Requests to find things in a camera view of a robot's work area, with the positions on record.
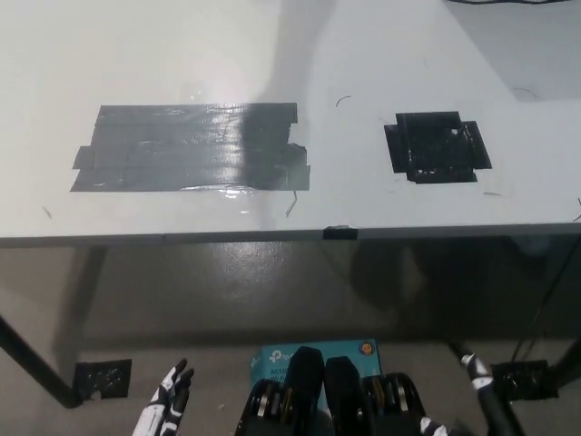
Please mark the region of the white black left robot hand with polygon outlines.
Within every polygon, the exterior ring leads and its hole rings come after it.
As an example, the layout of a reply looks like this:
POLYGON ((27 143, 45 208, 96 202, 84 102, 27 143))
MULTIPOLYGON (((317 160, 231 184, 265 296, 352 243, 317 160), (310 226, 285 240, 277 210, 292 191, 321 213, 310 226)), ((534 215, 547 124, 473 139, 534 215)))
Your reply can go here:
POLYGON ((193 368, 180 360, 156 388, 133 429, 133 436, 176 436, 187 406, 193 368))

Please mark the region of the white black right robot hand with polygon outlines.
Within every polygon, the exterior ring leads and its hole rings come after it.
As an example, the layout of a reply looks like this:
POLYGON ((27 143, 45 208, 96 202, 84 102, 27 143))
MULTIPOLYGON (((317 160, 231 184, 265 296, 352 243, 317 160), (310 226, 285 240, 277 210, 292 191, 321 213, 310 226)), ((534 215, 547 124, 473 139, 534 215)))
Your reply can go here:
POLYGON ((497 394, 495 379, 486 364, 463 342, 450 342, 448 347, 468 374, 487 423, 488 435, 523 435, 508 402, 497 394))

